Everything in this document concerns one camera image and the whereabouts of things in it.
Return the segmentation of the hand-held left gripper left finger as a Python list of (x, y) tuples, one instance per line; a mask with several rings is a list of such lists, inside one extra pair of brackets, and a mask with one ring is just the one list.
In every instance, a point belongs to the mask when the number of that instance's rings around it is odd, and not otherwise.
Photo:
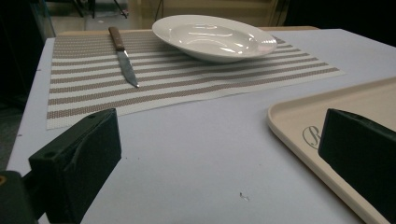
[(79, 224), (121, 158), (117, 111), (91, 114), (29, 158), (51, 223)]

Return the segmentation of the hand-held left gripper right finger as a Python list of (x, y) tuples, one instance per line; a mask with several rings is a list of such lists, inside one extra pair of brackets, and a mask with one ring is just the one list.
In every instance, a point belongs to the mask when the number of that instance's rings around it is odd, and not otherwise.
[(396, 132), (331, 108), (318, 154), (387, 221), (396, 224)]

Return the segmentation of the beige plastic tray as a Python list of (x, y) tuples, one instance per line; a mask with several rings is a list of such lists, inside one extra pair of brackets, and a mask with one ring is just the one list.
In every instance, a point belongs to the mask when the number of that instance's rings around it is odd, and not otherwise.
[(319, 156), (319, 137), (330, 108), (361, 115), (396, 131), (396, 77), (275, 104), (267, 114), (272, 132), (363, 221), (390, 224)]

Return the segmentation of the striped woven placemat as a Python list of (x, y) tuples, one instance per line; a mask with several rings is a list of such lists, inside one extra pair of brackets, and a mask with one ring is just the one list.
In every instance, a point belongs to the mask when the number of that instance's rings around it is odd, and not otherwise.
[(341, 70), (279, 41), (274, 52), (236, 63), (200, 62), (150, 31), (124, 35), (137, 77), (122, 75), (109, 35), (61, 35), (52, 52), (47, 126), (75, 124), (108, 108), (120, 115), (261, 91), (341, 75)]

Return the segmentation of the white deep plate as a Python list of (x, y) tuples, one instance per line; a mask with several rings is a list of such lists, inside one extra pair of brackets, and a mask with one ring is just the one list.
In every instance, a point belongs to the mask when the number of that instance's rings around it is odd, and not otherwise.
[(191, 57), (212, 63), (259, 58), (277, 47), (276, 39), (257, 27), (204, 15), (162, 18), (153, 23), (152, 32)]

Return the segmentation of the wooden-handled table knife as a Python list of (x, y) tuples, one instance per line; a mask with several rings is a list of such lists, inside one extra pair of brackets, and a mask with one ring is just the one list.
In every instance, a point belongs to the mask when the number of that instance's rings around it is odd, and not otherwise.
[(117, 27), (109, 27), (108, 31), (110, 33), (110, 36), (112, 38), (112, 41), (114, 43), (118, 55), (121, 73), (123, 74), (127, 82), (129, 82), (135, 88), (138, 88), (139, 84), (137, 82), (134, 69), (130, 63), (128, 54), (123, 45), (119, 29)]

